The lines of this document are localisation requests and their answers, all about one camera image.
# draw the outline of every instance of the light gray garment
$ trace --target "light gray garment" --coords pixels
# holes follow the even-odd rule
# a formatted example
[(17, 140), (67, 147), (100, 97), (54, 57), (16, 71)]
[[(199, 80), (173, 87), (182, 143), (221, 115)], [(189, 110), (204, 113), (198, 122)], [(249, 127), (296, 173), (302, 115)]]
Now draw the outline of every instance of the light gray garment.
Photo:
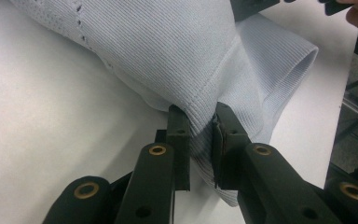
[[(192, 159), (210, 185), (216, 102), (233, 108), (252, 141), (268, 143), (317, 54), (311, 43), (260, 15), (235, 23), (228, 0), (11, 2), (94, 51), (152, 107), (182, 108), (191, 122)], [(236, 192), (218, 193), (237, 203)]]

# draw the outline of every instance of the knit sweater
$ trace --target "knit sweater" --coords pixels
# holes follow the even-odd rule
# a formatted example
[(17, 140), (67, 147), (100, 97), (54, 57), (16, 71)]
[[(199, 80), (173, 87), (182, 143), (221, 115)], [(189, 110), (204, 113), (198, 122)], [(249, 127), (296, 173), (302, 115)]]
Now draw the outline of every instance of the knit sweater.
[[(228, 0), (11, 2), (92, 50), (150, 106), (184, 110), (191, 158), (211, 186), (216, 103), (234, 110), (253, 142), (268, 143), (318, 51), (260, 15), (236, 23)], [(216, 191), (237, 204), (235, 191)]]

